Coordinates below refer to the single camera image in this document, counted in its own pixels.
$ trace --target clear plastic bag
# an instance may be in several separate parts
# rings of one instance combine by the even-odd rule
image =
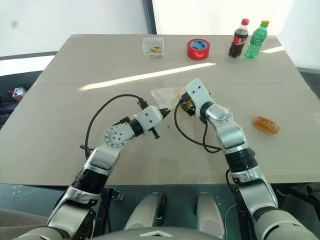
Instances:
[[[185,92],[184,87],[176,88],[155,88],[151,91],[158,108],[171,109],[177,105],[181,95]]]

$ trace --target white wall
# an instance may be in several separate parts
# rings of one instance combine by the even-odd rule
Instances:
[[[320,70],[320,0],[294,0],[277,35],[294,64]]]
[[[0,0],[0,57],[58,51],[72,34],[147,34],[142,0]]]
[[[232,35],[242,18],[249,34],[269,19],[293,63],[320,70],[320,0],[153,0],[158,34]]]

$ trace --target table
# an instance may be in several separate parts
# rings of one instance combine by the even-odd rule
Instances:
[[[143,37],[72,35],[66,41],[0,131],[0,183],[71,184],[86,161],[79,145],[84,144],[89,121],[108,99],[131,93],[154,105],[152,89],[184,87],[194,78],[203,81],[218,104],[233,109],[271,183],[320,181],[320,102],[285,51],[233,59],[228,56],[232,36],[164,35],[164,57],[150,59],[141,50]],[[211,44],[203,61],[186,55],[187,42],[196,37]],[[280,45],[270,36],[262,50]],[[215,65],[80,90],[93,83],[201,63]],[[89,146],[96,147],[108,127],[139,111],[131,98],[112,103],[93,124]],[[279,124],[277,135],[265,135],[252,126],[252,118],[260,115]],[[179,112],[178,121],[189,136],[201,141],[204,125],[198,119]],[[225,182],[228,165],[223,154],[207,153],[187,141],[176,130],[173,114],[156,130],[159,139],[149,133],[123,149],[108,185]],[[217,144],[212,128],[207,144]]]

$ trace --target red tape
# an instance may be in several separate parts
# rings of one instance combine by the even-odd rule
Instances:
[[[209,55],[210,43],[204,39],[196,38],[188,41],[187,55],[193,60],[203,60]]]

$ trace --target cola bottle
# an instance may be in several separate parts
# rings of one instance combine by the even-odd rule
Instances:
[[[242,19],[240,27],[238,27],[234,32],[234,37],[231,42],[231,47],[229,49],[229,56],[236,58],[241,55],[242,49],[246,43],[247,37],[249,35],[247,25],[249,24],[249,19]]]

